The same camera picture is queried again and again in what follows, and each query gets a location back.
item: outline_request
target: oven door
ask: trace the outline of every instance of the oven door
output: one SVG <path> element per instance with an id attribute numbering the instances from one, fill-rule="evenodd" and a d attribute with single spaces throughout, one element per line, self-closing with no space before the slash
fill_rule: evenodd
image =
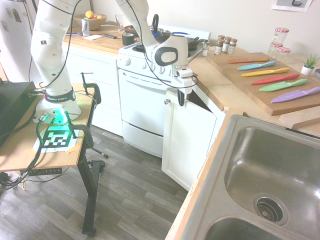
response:
<path id="1" fill-rule="evenodd" d="M 164 135 L 166 92 L 161 81 L 119 69 L 122 120 L 142 130 Z"/>

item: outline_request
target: white wall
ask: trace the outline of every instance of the white wall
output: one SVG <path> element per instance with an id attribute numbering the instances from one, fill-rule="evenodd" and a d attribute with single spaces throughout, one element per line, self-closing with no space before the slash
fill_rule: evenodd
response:
<path id="1" fill-rule="evenodd" d="M 147 1 L 150 25 L 158 14 L 160 24 L 211 31 L 211 45 L 225 35 L 238 39 L 237 45 L 248 52 L 267 52 L 274 30 L 282 27 L 290 29 L 284 46 L 292 53 L 320 55 L 319 0 L 313 0 L 307 12 L 273 10 L 273 0 Z M 121 12 L 115 0 L 91 0 L 91 6 L 111 22 Z"/>

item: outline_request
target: can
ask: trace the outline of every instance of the can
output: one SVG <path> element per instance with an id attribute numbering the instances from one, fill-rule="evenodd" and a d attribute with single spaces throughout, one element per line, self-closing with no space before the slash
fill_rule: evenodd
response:
<path id="1" fill-rule="evenodd" d="M 83 19 L 81 19 L 81 24 L 82 24 L 82 35 L 84 37 L 90 36 L 89 19 L 84 17 Z"/>

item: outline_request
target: table leg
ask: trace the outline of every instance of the table leg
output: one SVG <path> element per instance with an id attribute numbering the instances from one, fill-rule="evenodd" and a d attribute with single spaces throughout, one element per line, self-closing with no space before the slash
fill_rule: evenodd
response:
<path id="1" fill-rule="evenodd" d="M 85 155 L 83 155 L 82 157 L 80 157 L 77 167 L 79 169 L 84 186 L 88 193 L 82 234 L 87 234 L 88 236 L 93 237 L 96 232 L 96 229 L 94 228 L 94 220 L 96 211 L 99 173 L 101 169 L 105 166 L 105 162 L 101 160 L 93 160 L 91 161 L 91 165 L 92 169 L 90 171 L 87 158 Z"/>

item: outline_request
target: sink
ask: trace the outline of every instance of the sink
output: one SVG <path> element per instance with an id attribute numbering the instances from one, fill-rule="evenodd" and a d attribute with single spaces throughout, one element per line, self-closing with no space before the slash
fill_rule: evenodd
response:
<path id="1" fill-rule="evenodd" d="M 224 218 L 213 224 L 205 240 L 281 240 L 251 223 L 237 218 Z"/>
<path id="2" fill-rule="evenodd" d="M 320 140 L 232 116 L 182 239 L 319 236 Z"/>

